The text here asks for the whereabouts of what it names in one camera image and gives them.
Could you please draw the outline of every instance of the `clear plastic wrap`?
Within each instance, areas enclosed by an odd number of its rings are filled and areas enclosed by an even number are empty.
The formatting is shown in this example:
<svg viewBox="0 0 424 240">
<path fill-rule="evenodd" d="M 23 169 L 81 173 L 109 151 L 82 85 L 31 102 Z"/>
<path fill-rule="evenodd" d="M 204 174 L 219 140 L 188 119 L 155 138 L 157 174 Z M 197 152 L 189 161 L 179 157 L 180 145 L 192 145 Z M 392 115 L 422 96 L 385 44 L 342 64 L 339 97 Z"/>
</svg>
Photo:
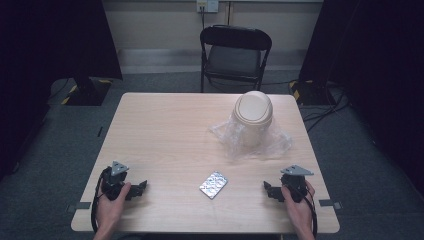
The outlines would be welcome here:
<svg viewBox="0 0 424 240">
<path fill-rule="evenodd" d="M 227 121 L 213 125 L 209 130 L 218 137 L 226 148 L 227 156 L 232 159 L 278 158 L 293 144 L 291 137 L 280 128 L 274 117 L 269 126 L 252 133 L 251 129 L 235 119 L 233 113 Z M 246 144 L 246 135 L 252 134 L 256 135 L 257 143 Z"/>
</svg>

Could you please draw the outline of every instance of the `human hand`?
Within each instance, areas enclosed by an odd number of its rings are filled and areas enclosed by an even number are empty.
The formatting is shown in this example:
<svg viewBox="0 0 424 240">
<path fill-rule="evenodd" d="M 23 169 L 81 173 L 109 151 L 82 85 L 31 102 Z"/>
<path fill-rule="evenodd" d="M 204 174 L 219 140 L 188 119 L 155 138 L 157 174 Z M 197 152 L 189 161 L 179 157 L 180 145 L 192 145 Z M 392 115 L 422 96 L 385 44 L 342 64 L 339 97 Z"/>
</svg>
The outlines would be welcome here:
<svg viewBox="0 0 424 240">
<path fill-rule="evenodd" d="M 121 219 L 122 212 L 124 211 L 125 197 L 130 191 L 130 188 L 131 183 L 125 183 L 119 193 L 119 196 L 113 201 L 110 201 L 106 195 L 103 195 L 102 189 L 99 188 L 98 194 L 101 197 L 99 198 L 99 203 L 97 205 L 96 220 L 98 230 L 94 236 L 95 240 L 106 240 L 112 237 L 112 234 Z"/>
<path fill-rule="evenodd" d="M 312 197 L 315 194 L 315 189 L 312 185 L 306 181 L 306 187 L 310 194 L 306 194 L 306 198 L 312 203 Z M 305 199 L 302 199 L 299 203 L 293 201 L 290 190 L 286 186 L 281 187 L 281 192 L 285 198 L 284 204 L 287 208 L 289 219 L 293 224 L 297 236 L 300 240 L 315 239 L 312 234 L 312 212 Z"/>
</svg>

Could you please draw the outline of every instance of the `wooden table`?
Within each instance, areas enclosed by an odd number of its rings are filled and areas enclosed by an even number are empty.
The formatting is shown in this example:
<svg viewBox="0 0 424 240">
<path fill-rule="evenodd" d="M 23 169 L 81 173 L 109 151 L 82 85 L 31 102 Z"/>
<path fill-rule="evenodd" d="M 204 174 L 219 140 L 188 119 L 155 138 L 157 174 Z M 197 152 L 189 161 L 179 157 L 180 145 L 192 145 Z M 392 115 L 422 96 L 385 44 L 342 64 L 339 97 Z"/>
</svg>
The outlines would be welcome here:
<svg viewBox="0 0 424 240">
<path fill-rule="evenodd" d="M 156 233 L 294 232 L 282 203 L 268 198 L 263 181 L 280 186 L 280 169 L 297 164 L 315 173 L 318 232 L 335 233 L 333 207 L 303 121 L 292 96 L 269 95 L 274 120 L 293 138 L 280 159 L 233 160 L 209 127 L 226 121 L 239 94 L 124 94 L 81 202 L 91 202 L 97 179 L 113 160 L 130 167 L 126 181 L 148 180 L 142 197 L 126 202 L 119 231 Z M 228 184 L 209 199 L 199 186 L 213 172 Z M 79 209 L 75 231 L 92 231 L 91 209 Z"/>
</svg>

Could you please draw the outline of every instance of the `black folding chair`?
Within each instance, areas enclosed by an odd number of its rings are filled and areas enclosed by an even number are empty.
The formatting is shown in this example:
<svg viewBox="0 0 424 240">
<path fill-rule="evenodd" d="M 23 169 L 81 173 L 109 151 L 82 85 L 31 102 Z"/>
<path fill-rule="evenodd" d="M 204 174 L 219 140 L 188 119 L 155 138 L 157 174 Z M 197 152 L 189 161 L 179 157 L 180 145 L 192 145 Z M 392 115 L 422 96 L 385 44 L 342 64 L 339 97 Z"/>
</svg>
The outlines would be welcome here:
<svg viewBox="0 0 424 240">
<path fill-rule="evenodd" d="M 213 25 L 200 33 L 201 89 L 204 76 L 253 83 L 260 90 L 272 40 L 265 32 L 228 25 Z"/>
</svg>

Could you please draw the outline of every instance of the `chair seat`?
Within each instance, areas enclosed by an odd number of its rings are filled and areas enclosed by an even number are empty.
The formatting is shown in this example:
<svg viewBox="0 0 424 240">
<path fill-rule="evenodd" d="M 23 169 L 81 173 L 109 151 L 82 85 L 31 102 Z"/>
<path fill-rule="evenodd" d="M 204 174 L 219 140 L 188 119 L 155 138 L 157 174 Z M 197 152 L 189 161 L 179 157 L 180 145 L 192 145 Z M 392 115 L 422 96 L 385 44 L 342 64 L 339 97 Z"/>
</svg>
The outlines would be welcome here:
<svg viewBox="0 0 424 240">
<path fill-rule="evenodd" d="M 206 74 L 260 77 L 261 52 L 258 50 L 212 46 Z"/>
</svg>

